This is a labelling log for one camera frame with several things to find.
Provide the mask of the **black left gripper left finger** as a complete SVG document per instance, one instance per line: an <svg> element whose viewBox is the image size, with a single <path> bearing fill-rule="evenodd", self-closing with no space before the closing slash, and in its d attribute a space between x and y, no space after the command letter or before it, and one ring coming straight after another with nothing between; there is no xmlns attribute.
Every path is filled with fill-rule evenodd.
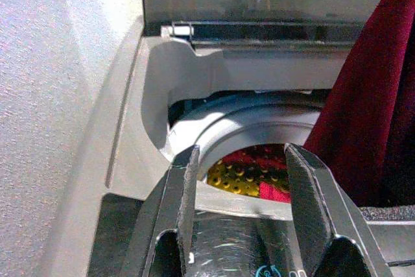
<svg viewBox="0 0 415 277"><path fill-rule="evenodd" d="M193 234L200 147L174 157L141 205L119 277L184 277Z"/></svg>

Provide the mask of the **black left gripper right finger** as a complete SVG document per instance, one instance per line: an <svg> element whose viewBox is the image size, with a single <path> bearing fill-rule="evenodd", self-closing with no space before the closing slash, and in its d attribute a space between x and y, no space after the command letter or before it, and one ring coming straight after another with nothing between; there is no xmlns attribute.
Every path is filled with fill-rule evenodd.
<svg viewBox="0 0 415 277"><path fill-rule="evenodd" d="M295 144L285 146L292 218L307 277L389 277L362 213L329 167Z"/></svg>

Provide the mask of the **dark red cloth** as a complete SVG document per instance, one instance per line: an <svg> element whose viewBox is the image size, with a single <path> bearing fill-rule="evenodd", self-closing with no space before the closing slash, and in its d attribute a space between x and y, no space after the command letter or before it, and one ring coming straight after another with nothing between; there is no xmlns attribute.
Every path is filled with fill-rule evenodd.
<svg viewBox="0 0 415 277"><path fill-rule="evenodd" d="M380 0L304 147L356 205L415 205L415 0Z"/></svg>

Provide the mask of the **grey top-load washing machine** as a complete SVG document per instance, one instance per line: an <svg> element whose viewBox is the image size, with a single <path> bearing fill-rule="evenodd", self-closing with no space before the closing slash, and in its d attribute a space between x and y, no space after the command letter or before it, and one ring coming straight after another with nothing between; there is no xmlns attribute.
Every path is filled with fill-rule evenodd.
<svg viewBox="0 0 415 277"><path fill-rule="evenodd" d="M139 44L88 273L115 277L136 217L175 156L197 145L195 261L187 277L305 277L291 207L218 179L307 139L361 22L176 22Z"/></svg>

